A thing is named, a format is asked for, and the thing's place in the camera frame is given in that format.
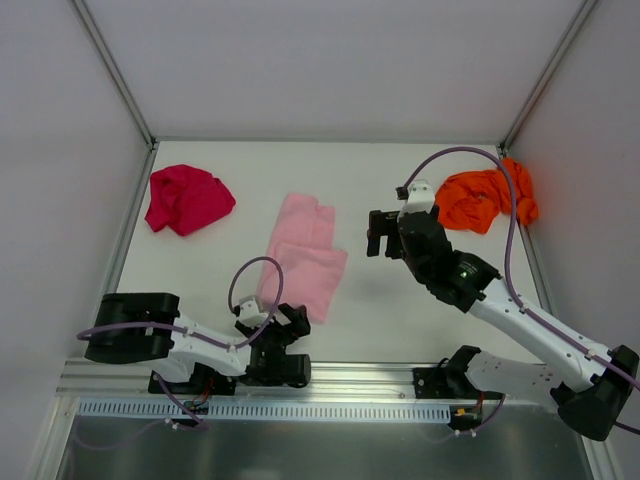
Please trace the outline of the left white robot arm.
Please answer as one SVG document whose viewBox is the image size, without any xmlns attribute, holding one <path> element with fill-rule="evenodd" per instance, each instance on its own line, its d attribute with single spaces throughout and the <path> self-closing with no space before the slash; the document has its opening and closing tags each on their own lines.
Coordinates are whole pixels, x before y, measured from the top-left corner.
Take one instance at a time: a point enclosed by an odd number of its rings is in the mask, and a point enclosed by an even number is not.
<svg viewBox="0 0 640 480">
<path fill-rule="evenodd" d="M 180 394 L 211 389 L 232 394 L 235 385 L 304 388 L 311 360 L 287 349 L 311 332 L 305 307 L 288 304 L 276 312 L 255 297 L 233 307 L 238 334 L 207 328 L 179 312 L 170 293 L 122 293 L 103 297 L 93 328 L 79 333 L 85 358 L 107 365 L 143 365 L 152 377 L 149 391 L 163 381 Z"/>
</svg>

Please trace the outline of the pink t shirt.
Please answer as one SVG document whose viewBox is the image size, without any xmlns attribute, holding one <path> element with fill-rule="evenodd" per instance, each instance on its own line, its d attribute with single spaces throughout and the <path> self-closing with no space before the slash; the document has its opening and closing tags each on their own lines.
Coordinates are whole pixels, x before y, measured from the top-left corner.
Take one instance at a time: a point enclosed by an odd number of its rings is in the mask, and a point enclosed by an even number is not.
<svg viewBox="0 0 640 480">
<path fill-rule="evenodd" d="M 333 245 L 336 210 L 310 195 L 290 193 L 281 205 L 267 256 L 278 262 L 284 287 L 277 297 L 276 266 L 266 262 L 257 296 L 263 306 L 275 302 L 305 306 L 309 321 L 324 324 L 343 278 L 348 254 Z"/>
</svg>

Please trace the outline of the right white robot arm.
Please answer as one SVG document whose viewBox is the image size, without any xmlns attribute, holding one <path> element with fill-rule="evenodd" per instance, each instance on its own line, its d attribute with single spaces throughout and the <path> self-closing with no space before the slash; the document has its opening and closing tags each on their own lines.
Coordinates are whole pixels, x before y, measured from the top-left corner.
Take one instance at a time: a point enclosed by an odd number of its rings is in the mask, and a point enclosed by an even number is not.
<svg viewBox="0 0 640 480">
<path fill-rule="evenodd" d="M 512 361 L 464 345 L 436 375 L 451 395 L 515 396 L 557 413 L 586 438 L 607 439 L 633 391 L 637 353 L 590 341 L 527 306 L 494 266 L 454 249 L 432 213 L 371 211 L 367 254 L 403 261 L 436 299 L 497 328 L 536 359 Z"/>
</svg>

